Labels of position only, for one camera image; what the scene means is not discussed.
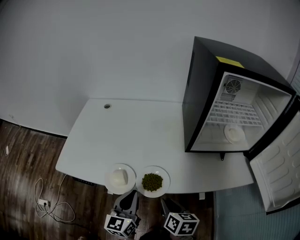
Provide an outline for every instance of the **white plate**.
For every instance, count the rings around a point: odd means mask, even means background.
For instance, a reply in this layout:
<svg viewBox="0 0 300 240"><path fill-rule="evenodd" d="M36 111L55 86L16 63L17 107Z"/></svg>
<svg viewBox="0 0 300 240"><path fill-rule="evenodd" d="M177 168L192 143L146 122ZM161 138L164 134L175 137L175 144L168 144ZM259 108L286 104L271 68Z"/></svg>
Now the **white plate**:
<svg viewBox="0 0 300 240"><path fill-rule="evenodd" d="M128 183L125 186L115 187L110 182L110 175L115 170L125 170L128 175ZM124 194L129 192L135 186L135 172L133 169L125 164L115 164L112 165L105 174L105 186L106 188L114 194Z"/></svg>
<svg viewBox="0 0 300 240"><path fill-rule="evenodd" d="M148 173L154 173L163 178L163 186L160 189L150 192L143 188L142 180L144 175ZM171 181L170 181L169 174L161 167L156 167L156 166L145 167L136 177L137 190L146 197L160 197L164 195L169 189L170 182Z"/></svg>
<svg viewBox="0 0 300 240"><path fill-rule="evenodd" d="M232 144L239 144L246 139L244 130L236 124L227 124L224 128L224 134Z"/></svg>

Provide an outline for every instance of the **fridge door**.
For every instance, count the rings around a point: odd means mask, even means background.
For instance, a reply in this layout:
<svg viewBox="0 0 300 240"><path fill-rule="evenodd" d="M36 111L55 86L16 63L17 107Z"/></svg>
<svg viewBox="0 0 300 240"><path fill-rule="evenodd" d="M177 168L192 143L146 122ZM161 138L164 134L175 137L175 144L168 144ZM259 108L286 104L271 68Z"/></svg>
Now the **fridge door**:
<svg viewBox="0 0 300 240"><path fill-rule="evenodd" d="M278 137L251 162L266 212L300 197L300 99L286 117L289 123Z"/></svg>

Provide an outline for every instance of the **plate of peas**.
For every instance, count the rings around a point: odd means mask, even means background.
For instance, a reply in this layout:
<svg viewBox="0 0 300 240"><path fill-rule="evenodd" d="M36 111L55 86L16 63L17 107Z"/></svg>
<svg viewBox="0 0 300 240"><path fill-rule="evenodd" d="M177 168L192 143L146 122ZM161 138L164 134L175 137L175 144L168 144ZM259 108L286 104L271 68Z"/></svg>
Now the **plate of peas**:
<svg viewBox="0 0 300 240"><path fill-rule="evenodd" d="M169 174L158 166L148 166L136 178L138 191L146 197L160 197L170 186Z"/></svg>

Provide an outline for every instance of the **fridge vent grille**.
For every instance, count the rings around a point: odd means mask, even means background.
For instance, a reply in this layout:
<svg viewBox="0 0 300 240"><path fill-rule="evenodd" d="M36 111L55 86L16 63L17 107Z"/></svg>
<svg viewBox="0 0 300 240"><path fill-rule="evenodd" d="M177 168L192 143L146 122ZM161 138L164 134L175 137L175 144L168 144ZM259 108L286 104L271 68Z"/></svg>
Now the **fridge vent grille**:
<svg viewBox="0 0 300 240"><path fill-rule="evenodd" d="M226 86L226 91L228 93L234 94L240 90L240 82L237 80L230 81Z"/></svg>
<svg viewBox="0 0 300 240"><path fill-rule="evenodd" d="M234 94L230 94L230 93L224 93L222 92L220 100L222 101L228 101L228 102L232 102L235 98Z"/></svg>
<svg viewBox="0 0 300 240"><path fill-rule="evenodd" d="M251 105L216 101L207 120L208 123L263 127Z"/></svg>

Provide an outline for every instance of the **mini fridge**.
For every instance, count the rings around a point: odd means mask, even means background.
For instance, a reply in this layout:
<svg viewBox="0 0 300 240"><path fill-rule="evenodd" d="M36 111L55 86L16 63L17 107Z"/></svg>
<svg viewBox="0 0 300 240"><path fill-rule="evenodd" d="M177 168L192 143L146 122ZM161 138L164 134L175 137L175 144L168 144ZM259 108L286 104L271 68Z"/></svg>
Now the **mini fridge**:
<svg viewBox="0 0 300 240"><path fill-rule="evenodd" d="M266 211L300 196L300 100L261 57L195 37L182 113L185 151L243 152Z"/></svg>

